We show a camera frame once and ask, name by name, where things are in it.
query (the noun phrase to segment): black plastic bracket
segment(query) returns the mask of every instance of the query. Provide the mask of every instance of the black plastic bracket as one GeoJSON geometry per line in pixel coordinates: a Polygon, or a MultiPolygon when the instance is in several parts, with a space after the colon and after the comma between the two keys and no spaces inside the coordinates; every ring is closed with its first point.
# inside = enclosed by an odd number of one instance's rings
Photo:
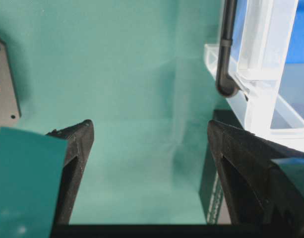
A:
{"type": "Polygon", "coordinates": [[[304,237],[304,197],[271,159],[304,153],[217,121],[208,141],[233,224],[269,224],[277,237],[304,237]]]}
{"type": "Polygon", "coordinates": [[[216,88],[218,92],[226,98],[236,95],[239,90],[237,83],[228,73],[236,8],[237,0],[225,0],[218,55],[216,88]]]}
{"type": "Polygon", "coordinates": [[[94,141],[91,120],[47,135],[68,141],[54,224],[68,224],[90,150],[94,141]]]}

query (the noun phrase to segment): dark gray metal plate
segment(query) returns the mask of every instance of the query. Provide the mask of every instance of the dark gray metal plate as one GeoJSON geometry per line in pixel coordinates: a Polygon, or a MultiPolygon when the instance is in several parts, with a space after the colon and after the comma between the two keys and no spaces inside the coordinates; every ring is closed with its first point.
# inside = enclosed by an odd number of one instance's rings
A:
{"type": "Polygon", "coordinates": [[[0,126],[13,126],[19,117],[6,47],[0,42],[0,126]]]}

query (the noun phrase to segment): green backdrop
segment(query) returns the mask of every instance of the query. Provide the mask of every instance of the green backdrop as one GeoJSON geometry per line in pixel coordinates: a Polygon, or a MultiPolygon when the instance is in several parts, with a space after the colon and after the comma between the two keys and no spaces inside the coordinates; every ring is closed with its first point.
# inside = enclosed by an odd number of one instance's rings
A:
{"type": "Polygon", "coordinates": [[[198,197],[214,108],[203,63],[215,0],[0,0],[22,118],[95,125],[71,223],[205,223],[198,197]]]}

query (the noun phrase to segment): teal cloth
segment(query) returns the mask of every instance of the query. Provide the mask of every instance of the teal cloth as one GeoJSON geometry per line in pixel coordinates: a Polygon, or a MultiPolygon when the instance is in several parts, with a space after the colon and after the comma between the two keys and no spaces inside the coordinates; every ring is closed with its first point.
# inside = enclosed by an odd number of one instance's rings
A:
{"type": "Polygon", "coordinates": [[[49,237],[67,142],[0,129],[0,238],[49,237]]]}
{"type": "Polygon", "coordinates": [[[0,0],[17,127],[94,122],[71,223],[205,223],[207,122],[228,108],[203,63],[219,17],[220,1],[0,0]]]}

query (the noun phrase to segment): clear plastic container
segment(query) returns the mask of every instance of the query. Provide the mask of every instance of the clear plastic container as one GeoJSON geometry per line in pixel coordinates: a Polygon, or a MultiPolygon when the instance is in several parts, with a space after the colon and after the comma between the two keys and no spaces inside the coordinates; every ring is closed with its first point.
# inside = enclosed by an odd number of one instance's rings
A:
{"type": "MultiPolygon", "coordinates": [[[[285,63],[298,0],[248,0],[239,58],[229,74],[241,91],[227,101],[257,136],[304,151],[304,64],[285,63]]],[[[205,45],[216,77],[219,45],[205,45]]]]}

